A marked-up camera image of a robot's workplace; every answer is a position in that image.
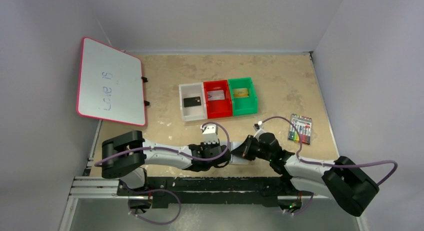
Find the beige leather card holder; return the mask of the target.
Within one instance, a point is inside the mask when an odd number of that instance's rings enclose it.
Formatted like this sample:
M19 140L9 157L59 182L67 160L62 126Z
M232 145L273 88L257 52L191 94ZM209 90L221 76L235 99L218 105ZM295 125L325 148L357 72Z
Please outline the beige leather card holder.
M229 148L226 153L230 154L229 164L230 165L248 165L249 161L247 159L238 157L234 154L232 154L233 150L240 147L242 145L242 142L237 141L231 141L229 144Z

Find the white plastic bin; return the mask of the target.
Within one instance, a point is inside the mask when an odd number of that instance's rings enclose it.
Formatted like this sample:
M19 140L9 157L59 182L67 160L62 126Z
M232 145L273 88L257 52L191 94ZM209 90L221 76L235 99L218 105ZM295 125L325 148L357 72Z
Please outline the white plastic bin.
M184 122L206 120L208 115L204 83L180 84L178 89L182 120Z

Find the pack of coloured markers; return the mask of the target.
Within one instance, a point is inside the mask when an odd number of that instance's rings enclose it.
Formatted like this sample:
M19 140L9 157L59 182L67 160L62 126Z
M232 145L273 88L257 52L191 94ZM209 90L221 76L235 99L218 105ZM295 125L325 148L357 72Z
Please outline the pack of coloured markers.
M297 143L302 141L303 144L309 145L311 143L312 119L310 117L292 113L290 121L298 132L289 125L287 138Z

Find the red plastic bin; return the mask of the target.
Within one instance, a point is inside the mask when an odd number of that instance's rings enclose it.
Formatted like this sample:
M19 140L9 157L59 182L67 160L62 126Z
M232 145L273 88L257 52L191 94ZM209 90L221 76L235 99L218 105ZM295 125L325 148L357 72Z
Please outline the red plastic bin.
M226 79L203 82L206 113L208 119L231 117L233 115L233 102L230 95L229 84ZM208 101L207 92L223 90L225 100Z

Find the green plastic bin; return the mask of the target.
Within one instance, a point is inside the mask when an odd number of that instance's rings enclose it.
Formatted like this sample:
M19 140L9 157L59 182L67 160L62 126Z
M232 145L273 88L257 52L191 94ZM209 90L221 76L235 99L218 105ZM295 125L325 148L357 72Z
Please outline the green plastic bin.
M250 77L228 79L234 116L252 115L258 112L258 98Z

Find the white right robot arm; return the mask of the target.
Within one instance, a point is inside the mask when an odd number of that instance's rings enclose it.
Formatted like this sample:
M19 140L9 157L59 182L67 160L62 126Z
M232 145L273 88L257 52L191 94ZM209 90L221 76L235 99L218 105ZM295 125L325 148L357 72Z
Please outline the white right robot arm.
M328 166L310 159L302 162L295 153L283 149L270 132L258 137L248 135L231 154L249 161L262 159L298 191L307 191L330 199L348 214L359 217L380 191L378 184L355 163L340 156Z

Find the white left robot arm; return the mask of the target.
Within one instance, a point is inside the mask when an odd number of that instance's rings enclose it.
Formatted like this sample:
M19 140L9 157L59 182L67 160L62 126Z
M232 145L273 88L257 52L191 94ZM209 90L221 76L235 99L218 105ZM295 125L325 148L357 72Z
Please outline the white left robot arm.
M231 160L230 141L203 141L199 145L169 146L143 137L141 131L131 131L105 140L101 145L101 168L104 179L120 179L130 189L145 187L147 172L142 165L170 166L180 170L205 172L225 166Z

